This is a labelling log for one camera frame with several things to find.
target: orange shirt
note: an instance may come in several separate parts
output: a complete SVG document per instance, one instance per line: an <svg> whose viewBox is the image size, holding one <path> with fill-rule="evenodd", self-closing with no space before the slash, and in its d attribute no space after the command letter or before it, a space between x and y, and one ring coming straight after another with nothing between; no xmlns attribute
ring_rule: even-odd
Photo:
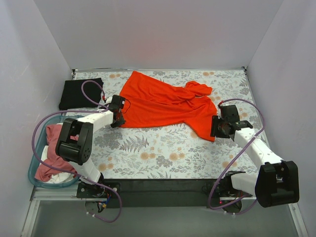
<svg viewBox="0 0 316 237"><path fill-rule="evenodd" d="M134 71L120 92L120 96L130 101L126 100L122 111L126 120L122 127L158 127L184 122L199 137L213 142L212 116L217 111L206 96L211 92L211 87L195 81L176 87Z"/></svg>

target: white backdrop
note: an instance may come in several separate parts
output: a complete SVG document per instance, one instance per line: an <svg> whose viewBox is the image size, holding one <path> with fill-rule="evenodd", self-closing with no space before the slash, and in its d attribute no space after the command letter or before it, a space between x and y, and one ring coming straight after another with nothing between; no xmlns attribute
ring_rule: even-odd
<svg viewBox="0 0 316 237"><path fill-rule="evenodd" d="M36 124L58 110L71 70L32 0L0 0L0 236L17 237L33 185Z"/></svg>
<svg viewBox="0 0 316 237"><path fill-rule="evenodd" d="M35 0L71 68L247 66L282 0Z"/></svg>
<svg viewBox="0 0 316 237"><path fill-rule="evenodd" d="M299 206L316 236L316 1L284 0L248 67L271 148L299 169Z"/></svg>

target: floral tablecloth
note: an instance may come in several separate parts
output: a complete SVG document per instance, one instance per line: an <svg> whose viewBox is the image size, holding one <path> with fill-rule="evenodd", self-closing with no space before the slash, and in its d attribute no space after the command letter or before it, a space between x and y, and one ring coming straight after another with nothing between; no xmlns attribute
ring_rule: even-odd
<svg viewBox="0 0 316 237"><path fill-rule="evenodd" d="M119 94L132 71L79 72L75 79L102 78L107 96ZM194 80L213 88L209 96L218 104L223 99L252 101L244 71L143 71L142 73L174 86ZM247 103L235 102L241 119L260 129L256 110ZM91 158L105 178L196 179L217 178L240 151L230 139L214 143L200 139L190 127L177 124L153 128L104 128L94 133ZM232 170L256 172L247 154Z"/></svg>

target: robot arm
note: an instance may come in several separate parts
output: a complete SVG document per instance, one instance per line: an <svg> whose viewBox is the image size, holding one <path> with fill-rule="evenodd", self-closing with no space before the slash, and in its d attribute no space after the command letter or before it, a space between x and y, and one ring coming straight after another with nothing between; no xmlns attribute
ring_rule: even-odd
<svg viewBox="0 0 316 237"><path fill-rule="evenodd" d="M239 120L235 105L220 108L221 118L213 117L211 136L231 138L244 148L254 138L252 125ZM259 174L228 172L224 178L228 191L241 190L256 196L263 207L298 202L298 168L294 162L284 161L256 137L245 152L259 169Z"/></svg>
<svg viewBox="0 0 316 237"><path fill-rule="evenodd" d="M109 110L106 112L90 114L79 119L67 118L56 145L57 155L69 162L77 173L94 182L99 182L103 177L90 159L93 133L107 125L117 127L125 123L121 113L125 98L114 95L108 98L106 103L109 104ZM71 138L77 135L77 141Z"/></svg>

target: black fabric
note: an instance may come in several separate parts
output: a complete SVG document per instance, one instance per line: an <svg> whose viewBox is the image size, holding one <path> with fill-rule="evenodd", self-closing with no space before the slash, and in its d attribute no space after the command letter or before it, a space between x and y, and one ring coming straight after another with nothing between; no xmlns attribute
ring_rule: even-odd
<svg viewBox="0 0 316 237"><path fill-rule="evenodd" d="M101 78L96 79L87 79L87 80L93 80L97 82L101 87L103 86L103 82ZM67 109L76 109L76 108L95 108L97 105L91 103L88 101L82 91L81 91L81 85L86 80L67 80L65 81L64 91L61 96L59 109L60 110L67 110ZM87 96L97 102L100 103L101 100L101 89L98 87L98 85L94 83L87 83L84 85L84 91L87 94Z"/></svg>

